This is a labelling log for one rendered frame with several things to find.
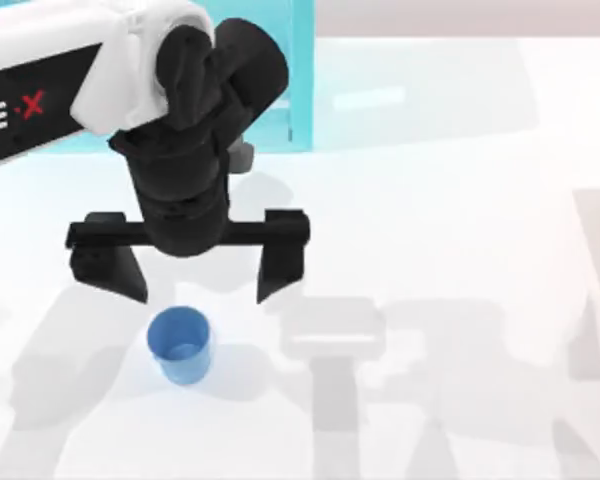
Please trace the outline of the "pale grey rounded box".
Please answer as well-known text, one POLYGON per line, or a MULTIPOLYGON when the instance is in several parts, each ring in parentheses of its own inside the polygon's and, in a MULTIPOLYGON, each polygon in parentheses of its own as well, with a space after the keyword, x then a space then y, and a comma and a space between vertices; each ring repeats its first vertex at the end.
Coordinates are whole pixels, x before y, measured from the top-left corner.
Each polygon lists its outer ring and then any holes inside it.
POLYGON ((228 149, 229 173, 246 174, 254 163, 255 148, 243 139, 236 140, 228 149))

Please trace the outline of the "blue cup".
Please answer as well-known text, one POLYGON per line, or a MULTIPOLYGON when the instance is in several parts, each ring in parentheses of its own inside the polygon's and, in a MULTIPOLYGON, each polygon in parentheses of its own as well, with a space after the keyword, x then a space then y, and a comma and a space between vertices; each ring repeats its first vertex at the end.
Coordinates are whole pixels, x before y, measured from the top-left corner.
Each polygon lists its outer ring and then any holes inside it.
POLYGON ((147 330, 147 347, 163 375, 188 386, 201 381, 211 365, 212 329, 197 309, 173 306, 158 313, 147 330))

